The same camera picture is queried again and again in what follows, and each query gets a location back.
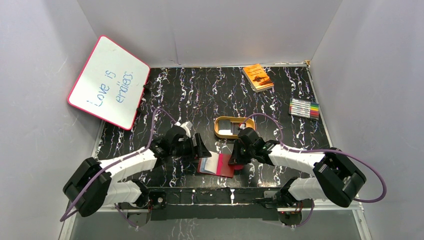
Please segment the red card holder wallet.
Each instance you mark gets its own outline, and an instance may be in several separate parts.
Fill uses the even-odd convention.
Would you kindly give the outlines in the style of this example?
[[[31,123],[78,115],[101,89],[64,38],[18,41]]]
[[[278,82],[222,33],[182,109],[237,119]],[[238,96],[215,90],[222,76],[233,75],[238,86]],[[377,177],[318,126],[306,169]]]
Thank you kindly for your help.
[[[229,164],[231,155],[212,152],[211,157],[201,158],[197,172],[218,177],[233,178],[235,171],[243,169],[244,165]]]

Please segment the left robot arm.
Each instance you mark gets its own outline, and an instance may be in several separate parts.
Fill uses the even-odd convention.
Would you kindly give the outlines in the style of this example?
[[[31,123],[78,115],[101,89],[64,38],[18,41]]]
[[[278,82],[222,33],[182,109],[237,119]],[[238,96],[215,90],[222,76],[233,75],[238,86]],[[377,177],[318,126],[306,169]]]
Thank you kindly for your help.
[[[150,202],[149,189],[139,180],[125,181],[127,177],[157,168],[172,158],[212,156],[201,135],[190,134],[191,126],[189,121],[176,123],[165,135],[151,138],[146,146],[120,157],[85,159],[64,185],[63,193],[82,217],[111,204],[146,207]]]

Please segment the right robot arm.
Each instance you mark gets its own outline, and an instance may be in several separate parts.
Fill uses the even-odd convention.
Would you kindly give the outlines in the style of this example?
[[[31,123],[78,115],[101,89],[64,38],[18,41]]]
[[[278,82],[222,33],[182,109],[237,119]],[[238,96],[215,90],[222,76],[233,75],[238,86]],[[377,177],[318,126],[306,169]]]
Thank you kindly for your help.
[[[367,181],[359,168],[337,148],[314,152],[288,147],[276,140],[264,141],[253,128],[247,127],[238,133],[228,164],[241,166],[251,160],[310,175],[291,178],[273,196],[259,200],[264,205],[295,207],[303,200],[322,199],[347,208]]]

